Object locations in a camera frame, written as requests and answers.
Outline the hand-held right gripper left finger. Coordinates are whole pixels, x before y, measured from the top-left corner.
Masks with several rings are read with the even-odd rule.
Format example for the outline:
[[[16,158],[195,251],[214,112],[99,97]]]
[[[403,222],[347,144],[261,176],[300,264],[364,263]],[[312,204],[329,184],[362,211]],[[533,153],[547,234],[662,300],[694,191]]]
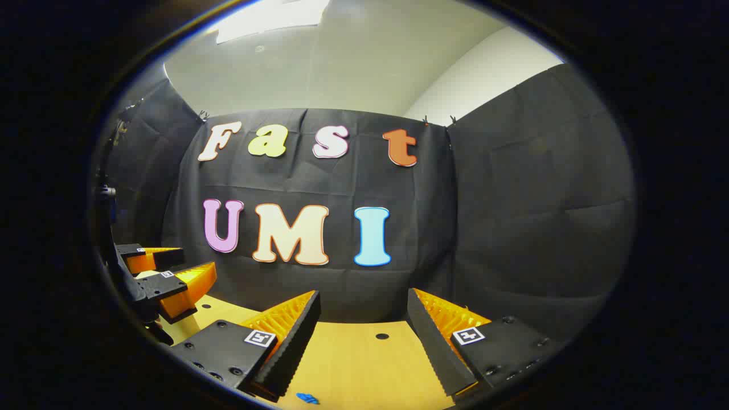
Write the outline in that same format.
[[[172,346],[224,386],[277,402],[288,390],[321,314],[312,290],[241,323],[219,319]]]

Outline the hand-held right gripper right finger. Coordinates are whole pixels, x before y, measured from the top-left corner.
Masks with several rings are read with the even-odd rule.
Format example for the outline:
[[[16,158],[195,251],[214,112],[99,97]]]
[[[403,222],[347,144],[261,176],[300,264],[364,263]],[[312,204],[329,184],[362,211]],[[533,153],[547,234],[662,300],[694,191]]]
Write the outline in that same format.
[[[453,399],[481,399],[503,390],[562,347],[518,318],[487,319],[416,288],[408,291],[408,321]]]

